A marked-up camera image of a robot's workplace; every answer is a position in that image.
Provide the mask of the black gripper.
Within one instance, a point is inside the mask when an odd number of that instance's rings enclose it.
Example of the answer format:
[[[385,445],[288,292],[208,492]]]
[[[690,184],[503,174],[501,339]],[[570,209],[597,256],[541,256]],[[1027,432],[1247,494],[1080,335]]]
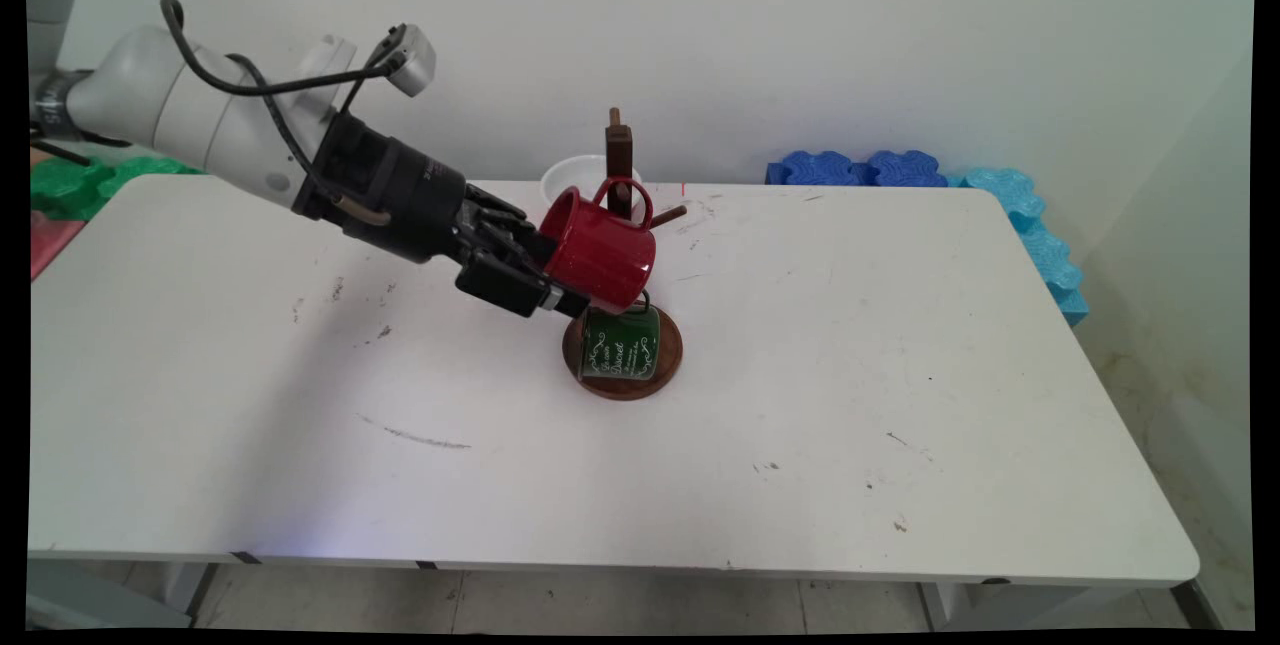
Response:
[[[590,306],[589,297],[544,275],[557,241],[522,209],[361,118],[338,113],[312,165],[328,193],[307,177],[293,202],[297,215],[329,221],[349,238],[419,265],[435,257],[465,261],[462,215],[467,238],[485,250],[462,264],[458,291],[521,317],[539,308],[579,317]]]

